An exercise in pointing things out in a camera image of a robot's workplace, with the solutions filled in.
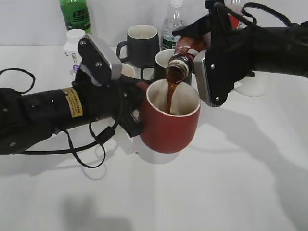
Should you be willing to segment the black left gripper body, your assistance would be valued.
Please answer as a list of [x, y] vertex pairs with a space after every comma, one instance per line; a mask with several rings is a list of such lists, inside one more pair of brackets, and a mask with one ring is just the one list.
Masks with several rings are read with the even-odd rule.
[[78, 121], [83, 124], [108, 117], [120, 123], [131, 112], [129, 102], [124, 97], [125, 88], [119, 81], [109, 81], [96, 86], [92, 82], [89, 69], [83, 63], [80, 64], [72, 87], [81, 101], [83, 115]]

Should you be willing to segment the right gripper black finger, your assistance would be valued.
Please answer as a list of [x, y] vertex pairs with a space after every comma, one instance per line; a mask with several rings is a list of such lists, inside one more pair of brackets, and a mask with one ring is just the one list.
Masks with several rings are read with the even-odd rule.
[[211, 32], [211, 17], [209, 14], [198, 19], [192, 24], [179, 27], [172, 31], [174, 36], [186, 36], [192, 38], [201, 38], [203, 35]]

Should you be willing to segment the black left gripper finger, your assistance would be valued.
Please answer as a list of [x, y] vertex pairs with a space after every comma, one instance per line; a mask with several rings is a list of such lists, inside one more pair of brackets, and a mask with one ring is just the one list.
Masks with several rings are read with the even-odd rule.
[[139, 108], [143, 103], [144, 92], [137, 86], [139, 80], [121, 76], [119, 84], [123, 93], [122, 115], [120, 126], [130, 137], [139, 136], [143, 123], [139, 119]]

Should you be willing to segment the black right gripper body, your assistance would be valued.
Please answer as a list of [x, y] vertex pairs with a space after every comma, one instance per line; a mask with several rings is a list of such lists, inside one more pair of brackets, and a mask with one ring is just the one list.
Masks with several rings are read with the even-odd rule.
[[214, 53], [221, 66], [226, 69], [229, 79], [234, 83], [242, 80], [250, 72], [247, 64], [249, 44], [247, 35], [234, 23], [242, 17], [224, 0], [207, 0], [205, 7], [211, 17], [211, 45], [209, 50]]

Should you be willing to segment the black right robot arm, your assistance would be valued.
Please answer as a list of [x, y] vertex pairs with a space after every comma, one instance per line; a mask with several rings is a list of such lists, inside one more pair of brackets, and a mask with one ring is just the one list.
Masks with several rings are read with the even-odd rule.
[[200, 98], [210, 106], [222, 104], [234, 84], [253, 77], [255, 71], [308, 75], [308, 25], [258, 3], [247, 7], [276, 16], [283, 27], [262, 28], [242, 10], [227, 7], [222, 0], [207, 0], [209, 13], [192, 24], [175, 29], [179, 36], [166, 74], [175, 83], [195, 74]]

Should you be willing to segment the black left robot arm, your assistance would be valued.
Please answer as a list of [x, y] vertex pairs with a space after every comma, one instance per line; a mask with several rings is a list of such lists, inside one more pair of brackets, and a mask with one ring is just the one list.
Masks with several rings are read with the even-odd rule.
[[111, 117], [130, 137], [142, 133], [132, 112], [143, 101], [137, 80], [121, 76], [102, 86], [78, 70], [72, 86], [22, 95], [0, 89], [0, 154], [20, 154], [64, 129], [76, 128]]

